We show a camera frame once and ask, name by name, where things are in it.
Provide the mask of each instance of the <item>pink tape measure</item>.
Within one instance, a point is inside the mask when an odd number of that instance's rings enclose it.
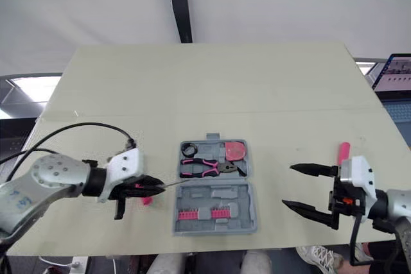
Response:
[[[229,162],[242,160],[245,157],[245,145],[239,141],[227,141],[225,143],[225,159]]]

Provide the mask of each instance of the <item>pink pliers handle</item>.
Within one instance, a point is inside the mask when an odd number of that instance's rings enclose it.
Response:
[[[202,173],[181,173],[181,178],[203,178],[205,176],[218,176],[220,172],[218,171],[218,161],[217,160],[204,160],[203,158],[188,158],[186,160],[181,160],[182,165],[188,164],[202,164],[211,166],[211,169],[203,171]]]

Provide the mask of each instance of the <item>shoe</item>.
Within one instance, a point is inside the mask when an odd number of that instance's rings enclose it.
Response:
[[[342,262],[343,257],[332,250],[319,245],[300,246],[295,250],[302,260],[308,264],[317,266],[323,274],[336,273],[335,268]]]
[[[355,259],[357,261],[373,261],[374,258],[371,256],[368,256],[365,252],[364,249],[362,248],[362,243],[356,243],[355,244]]]

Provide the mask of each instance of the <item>beige tabletop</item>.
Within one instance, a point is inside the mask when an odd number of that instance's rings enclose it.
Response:
[[[99,121],[130,132],[144,151],[146,172],[177,177],[179,143],[219,132],[249,145],[258,231],[249,235],[177,237],[175,189],[144,208],[127,201],[59,200],[10,250],[19,255],[127,255],[281,248],[348,243],[353,219],[340,230],[304,219],[281,199],[327,211],[332,179],[288,169],[298,162],[335,164],[338,146],[365,155],[380,189],[408,189],[409,149],[356,67],[335,42],[272,45],[91,46],[80,48],[36,124],[29,145],[71,123]],[[104,128],[75,128],[45,143],[77,159],[101,163],[124,146]],[[20,175],[38,156],[22,165]],[[363,224],[358,239],[388,235]]]

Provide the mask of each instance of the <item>gray plastic case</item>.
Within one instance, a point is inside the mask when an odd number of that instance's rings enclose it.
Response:
[[[218,160],[225,162],[225,142],[238,141],[246,147],[243,160],[233,162],[247,175],[238,172],[221,173],[219,176],[191,178],[176,188],[173,232],[175,235],[207,235],[207,234],[250,234],[257,230],[254,195],[251,185],[246,181],[251,174],[250,155],[247,143],[241,139],[220,140],[218,133],[207,134],[205,141],[192,142],[198,147],[195,158]],[[180,173],[201,173],[209,166],[200,164],[182,165],[186,157],[180,152],[178,178]],[[229,209],[231,218],[211,218],[210,209]],[[198,211],[198,219],[179,220],[182,210]]]

